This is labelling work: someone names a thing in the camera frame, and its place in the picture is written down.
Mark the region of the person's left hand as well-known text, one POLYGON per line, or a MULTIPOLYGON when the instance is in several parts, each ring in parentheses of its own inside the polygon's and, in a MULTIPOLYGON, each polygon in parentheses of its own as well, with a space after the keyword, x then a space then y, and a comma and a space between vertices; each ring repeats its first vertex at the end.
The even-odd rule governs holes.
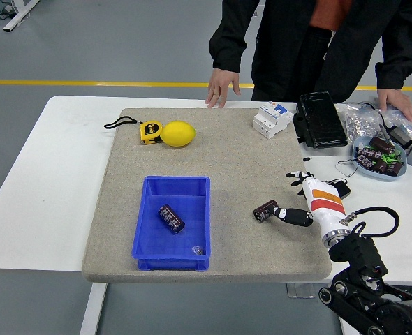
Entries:
POLYGON ((412 122, 411 99, 400 89, 378 89, 377 96, 380 111, 385 112, 387 106, 391 105, 398 109, 408 121, 412 122))

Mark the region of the person's right hand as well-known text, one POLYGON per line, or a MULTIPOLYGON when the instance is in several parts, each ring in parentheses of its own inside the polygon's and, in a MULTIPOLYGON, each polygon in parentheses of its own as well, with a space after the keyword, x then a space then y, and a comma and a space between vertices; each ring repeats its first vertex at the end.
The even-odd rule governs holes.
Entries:
POLYGON ((228 90, 232 87, 234 94, 240 95, 240 74, 214 68, 209 79, 205 104, 208 108, 223 108, 228 100, 228 90))

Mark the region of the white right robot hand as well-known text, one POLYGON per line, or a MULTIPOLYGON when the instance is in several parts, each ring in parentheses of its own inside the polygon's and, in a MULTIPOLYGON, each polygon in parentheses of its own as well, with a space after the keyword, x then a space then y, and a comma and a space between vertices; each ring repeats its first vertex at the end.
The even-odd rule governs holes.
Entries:
POLYGON ((318 224, 321 239, 326 246, 331 246, 333 240, 350 234, 347 224, 343 222, 346 212, 334 186, 315 178, 309 172, 289 172, 286 176, 296 178, 292 185, 302 187, 300 194, 305 197, 308 209, 286 209, 276 205, 272 209, 275 217, 301 227, 318 224))

